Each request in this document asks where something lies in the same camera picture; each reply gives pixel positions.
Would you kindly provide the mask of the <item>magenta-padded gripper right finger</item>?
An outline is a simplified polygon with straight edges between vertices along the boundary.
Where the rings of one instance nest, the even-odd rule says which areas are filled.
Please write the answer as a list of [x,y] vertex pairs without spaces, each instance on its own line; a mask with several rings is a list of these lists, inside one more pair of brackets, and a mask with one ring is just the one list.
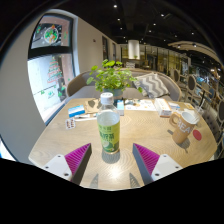
[[168,154],[158,155],[139,144],[133,144],[132,152],[145,185],[182,169]]

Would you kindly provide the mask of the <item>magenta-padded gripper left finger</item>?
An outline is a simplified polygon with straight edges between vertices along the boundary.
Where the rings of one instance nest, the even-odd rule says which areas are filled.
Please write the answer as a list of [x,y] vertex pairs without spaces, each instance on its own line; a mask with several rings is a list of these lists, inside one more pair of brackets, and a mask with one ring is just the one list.
[[79,185],[91,154],[91,144],[88,143],[66,155],[57,154],[42,169]]

